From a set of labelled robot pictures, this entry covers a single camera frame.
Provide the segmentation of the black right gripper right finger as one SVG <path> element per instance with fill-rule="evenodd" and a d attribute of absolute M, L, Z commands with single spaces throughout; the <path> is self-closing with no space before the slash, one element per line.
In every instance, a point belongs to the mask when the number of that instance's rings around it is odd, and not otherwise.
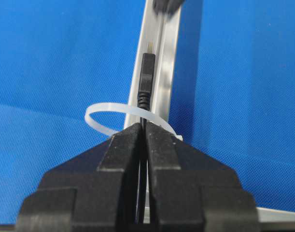
<path fill-rule="evenodd" d="M 159 232 L 257 232 L 236 171 L 153 123 L 146 125 L 151 222 Z"/>

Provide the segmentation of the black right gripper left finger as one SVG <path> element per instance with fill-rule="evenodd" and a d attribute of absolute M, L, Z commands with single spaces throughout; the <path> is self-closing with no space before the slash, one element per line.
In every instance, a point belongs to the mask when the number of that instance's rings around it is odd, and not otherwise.
<path fill-rule="evenodd" d="M 141 124 L 47 171 L 25 198 L 18 232 L 121 232 L 135 222 Z"/>

